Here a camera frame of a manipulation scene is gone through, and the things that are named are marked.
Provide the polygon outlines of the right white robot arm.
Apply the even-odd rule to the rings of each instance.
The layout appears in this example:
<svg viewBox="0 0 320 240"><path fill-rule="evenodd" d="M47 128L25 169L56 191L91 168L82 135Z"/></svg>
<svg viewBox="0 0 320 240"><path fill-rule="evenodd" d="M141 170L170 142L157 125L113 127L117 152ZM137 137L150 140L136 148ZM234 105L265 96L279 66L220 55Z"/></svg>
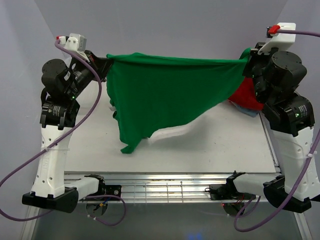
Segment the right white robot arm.
<svg viewBox="0 0 320 240"><path fill-rule="evenodd" d="M303 213L320 199L315 163L306 164L315 124L313 106L296 91L307 69L292 52L272 47L263 53L262 48L258 42L250 50L243 75L253 79L255 98L263 104L262 113L279 147L281 174L234 172L225 191L232 199L262 196L276 208Z"/></svg>

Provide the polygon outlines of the green t shirt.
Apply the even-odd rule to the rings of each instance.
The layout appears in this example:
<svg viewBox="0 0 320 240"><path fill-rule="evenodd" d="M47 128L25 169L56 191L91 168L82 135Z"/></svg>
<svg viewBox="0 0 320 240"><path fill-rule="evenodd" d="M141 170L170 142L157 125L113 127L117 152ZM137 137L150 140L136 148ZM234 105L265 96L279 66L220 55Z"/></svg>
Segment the green t shirt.
<svg viewBox="0 0 320 240"><path fill-rule="evenodd" d="M160 129L186 125L227 100L244 80L250 50L238 59L112 55L106 89L123 154Z"/></svg>

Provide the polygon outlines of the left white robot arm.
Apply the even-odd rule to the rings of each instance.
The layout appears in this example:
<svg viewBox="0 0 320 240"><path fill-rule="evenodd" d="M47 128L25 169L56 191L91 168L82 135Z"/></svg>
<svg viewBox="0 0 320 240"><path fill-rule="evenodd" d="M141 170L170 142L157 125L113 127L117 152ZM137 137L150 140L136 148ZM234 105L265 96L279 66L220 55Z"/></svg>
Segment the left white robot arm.
<svg viewBox="0 0 320 240"><path fill-rule="evenodd" d="M87 175L65 184L66 157L71 135L76 125L80 104L76 98L95 79L88 66L72 57L70 65L61 59L51 59L42 66L41 81L41 148L36 177L30 192L22 196L24 205L71 213L78 200L91 195L100 200L106 195L103 179Z"/></svg>

